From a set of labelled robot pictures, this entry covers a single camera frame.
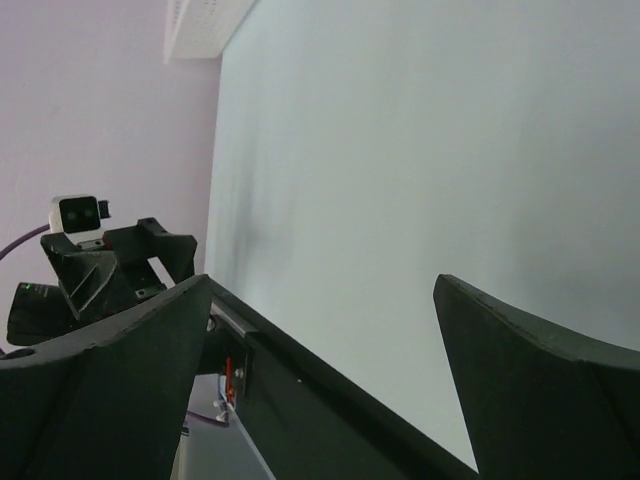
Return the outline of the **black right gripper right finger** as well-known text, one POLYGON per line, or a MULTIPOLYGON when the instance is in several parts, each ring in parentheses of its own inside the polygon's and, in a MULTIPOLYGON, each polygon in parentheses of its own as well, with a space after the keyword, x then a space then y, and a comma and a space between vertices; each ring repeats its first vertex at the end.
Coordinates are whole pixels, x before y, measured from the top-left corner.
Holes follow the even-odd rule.
POLYGON ((638 478, 638 352, 453 275, 433 299, 480 478, 638 478))

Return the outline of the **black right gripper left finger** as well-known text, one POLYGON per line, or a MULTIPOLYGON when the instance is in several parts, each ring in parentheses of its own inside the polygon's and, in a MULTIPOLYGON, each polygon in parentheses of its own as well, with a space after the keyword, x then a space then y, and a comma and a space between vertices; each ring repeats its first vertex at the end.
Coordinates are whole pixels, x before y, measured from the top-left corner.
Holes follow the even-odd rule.
POLYGON ((210 314, 197 275, 1 359, 5 479, 167 479, 210 314))

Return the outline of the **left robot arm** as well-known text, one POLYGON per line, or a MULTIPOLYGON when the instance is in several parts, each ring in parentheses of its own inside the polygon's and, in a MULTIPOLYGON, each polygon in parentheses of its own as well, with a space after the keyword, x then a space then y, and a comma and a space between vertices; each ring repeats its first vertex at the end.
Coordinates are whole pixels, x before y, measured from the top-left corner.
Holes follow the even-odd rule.
POLYGON ((32 346, 135 307, 167 289, 149 261, 158 259, 178 284, 195 275, 197 241, 150 217, 72 243, 63 233, 40 240, 58 283, 21 282, 7 323, 7 341, 32 346))

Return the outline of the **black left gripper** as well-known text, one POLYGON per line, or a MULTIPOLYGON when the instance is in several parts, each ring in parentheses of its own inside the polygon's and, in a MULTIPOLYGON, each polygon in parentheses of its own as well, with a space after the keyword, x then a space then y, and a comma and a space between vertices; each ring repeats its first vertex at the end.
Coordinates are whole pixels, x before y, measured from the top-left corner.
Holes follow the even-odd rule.
POLYGON ((196 239, 168 232, 153 217, 108 230, 103 239, 75 244, 54 233, 44 235, 40 245, 75 320, 102 320, 166 291, 151 258, 175 283, 195 274, 196 239))

